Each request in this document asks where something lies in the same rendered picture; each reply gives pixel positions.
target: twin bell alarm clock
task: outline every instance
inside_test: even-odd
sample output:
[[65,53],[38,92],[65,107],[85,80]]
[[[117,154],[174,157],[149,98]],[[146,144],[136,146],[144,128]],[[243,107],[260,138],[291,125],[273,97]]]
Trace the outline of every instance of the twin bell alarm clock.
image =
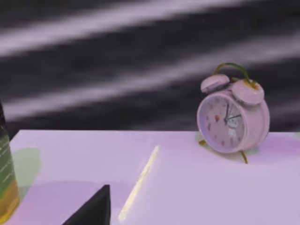
[[[244,79],[218,71],[223,66],[239,69]],[[264,90],[247,72],[234,63],[221,63],[201,83],[207,94],[197,111],[197,125],[205,143],[219,153],[235,153],[257,147],[267,136],[270,113]]]

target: clock face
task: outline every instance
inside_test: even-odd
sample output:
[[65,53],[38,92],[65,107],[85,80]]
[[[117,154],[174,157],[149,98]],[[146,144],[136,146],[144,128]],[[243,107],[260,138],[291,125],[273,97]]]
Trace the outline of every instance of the clock face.
[[243,117],[235,102],[225,97],[204,100],[199,111],[199,127],[208,144],[221,152],[236,148],[245,133]]

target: striped background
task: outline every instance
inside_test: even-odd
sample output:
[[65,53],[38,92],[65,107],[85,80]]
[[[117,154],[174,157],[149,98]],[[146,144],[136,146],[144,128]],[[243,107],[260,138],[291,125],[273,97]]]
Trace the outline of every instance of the striped background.
[[201,81],[223,61],[265,88],[271,131],[299,130],[299,0],[0,3],[0,95],[11,136],[196,130]]

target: white table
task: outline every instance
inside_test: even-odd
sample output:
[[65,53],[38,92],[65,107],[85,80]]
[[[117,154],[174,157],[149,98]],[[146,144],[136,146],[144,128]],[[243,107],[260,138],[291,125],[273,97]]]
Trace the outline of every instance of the white table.
[[300,224],[295,133],[269,134],[245,165],[239,154],[222,157],[200,147],[195,132],[22,130],[11,147],[22,193],[30,188],[7,225],[61,225],[104,184],[111,185],[112,225],[119,224],[156,145],[160,151],[123,224]]

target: black object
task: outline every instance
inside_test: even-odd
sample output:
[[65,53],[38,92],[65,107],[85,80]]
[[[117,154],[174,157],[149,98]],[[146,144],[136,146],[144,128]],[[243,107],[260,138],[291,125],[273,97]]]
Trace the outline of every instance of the black object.
[[109,225],[110,219],[110,186],[104,185],[62,225]]

